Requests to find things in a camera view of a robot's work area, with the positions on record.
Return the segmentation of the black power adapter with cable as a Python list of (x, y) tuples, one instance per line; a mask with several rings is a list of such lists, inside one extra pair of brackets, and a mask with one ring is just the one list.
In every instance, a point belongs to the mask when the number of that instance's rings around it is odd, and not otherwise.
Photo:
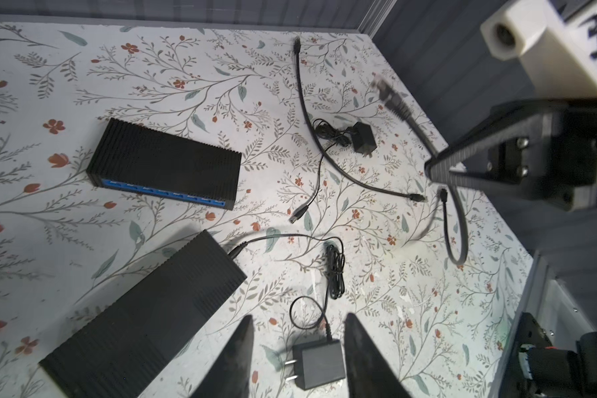
[[(325, 244), (326, 296), (323, 303), (318, 302), (318, 300), (308, 295), (302, 295), (290, 304), (289, 309), (290, 323), (301, 331), (311, 331), (324, 326), (324, 338), (293, 345), (292, 359), (285, 363), (287, 366), (291, 365), (294, 367), (294, 374), (287, 377), (286, 380), (294, 381), (298, 388), (308, 391), (343, 380), (346, 377), (342, 345), (338, 339), (333, 337), (331, 325), (327, 317), (328, 303), (331, 300), (340, 299), (346, 291), (343, 276), (346, 264), (344, 245), (343, 241), (337, 236), (314, 237), (300, 233), (273, 233), (238, 244), (229, 251), (228, 256), (234, 260), (245, 250), (247, 245), (262, 240), (277, 240), (280, 238), (305, 238)], [(301, 300), (312, 302), (318, 309), (319, 317), (309, 325), (299, 325), (295, 322), (294, 306)]]

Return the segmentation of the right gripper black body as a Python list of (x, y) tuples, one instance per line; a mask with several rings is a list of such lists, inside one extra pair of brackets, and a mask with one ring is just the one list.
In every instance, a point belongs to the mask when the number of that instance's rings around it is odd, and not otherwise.
[(497, 111), (537, 122), (497, 147), (497, 179), (537, 179), (538, 200), (567, 212), (597, 209), (597, 99), (524, 99)]

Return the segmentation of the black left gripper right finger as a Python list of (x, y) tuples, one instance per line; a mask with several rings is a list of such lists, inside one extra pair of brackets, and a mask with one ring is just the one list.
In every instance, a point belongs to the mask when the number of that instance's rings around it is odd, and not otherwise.
[(350, 397), (411, 398), (354, 313), (346, 316), (343, 345)]

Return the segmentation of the black network switch blue ports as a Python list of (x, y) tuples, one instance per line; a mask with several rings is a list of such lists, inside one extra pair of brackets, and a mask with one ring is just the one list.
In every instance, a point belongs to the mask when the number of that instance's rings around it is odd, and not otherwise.
[(111, 119), (86, 169), (96, 187), (231, 210), (241, 153)]

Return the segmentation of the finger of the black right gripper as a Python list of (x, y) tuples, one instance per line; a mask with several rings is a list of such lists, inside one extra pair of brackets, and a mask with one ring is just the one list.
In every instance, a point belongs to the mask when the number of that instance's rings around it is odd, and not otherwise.
[(425, 163), (432, 182), (456, 187), (497, 187), (509, 182), (499, 175), (500, 167), (488, 171), (489, 151), (497, 152), (514, 136), (506, 130), (526, 116), (527, 101), (511, 101), (492, 107), (489, 116), (446, 149)]

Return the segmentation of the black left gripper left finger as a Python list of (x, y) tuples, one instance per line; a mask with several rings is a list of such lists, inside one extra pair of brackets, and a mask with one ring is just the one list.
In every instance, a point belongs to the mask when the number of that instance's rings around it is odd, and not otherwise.
[(254, 334), (253, 317), (246, 315), (191, 398), (249, 396)]

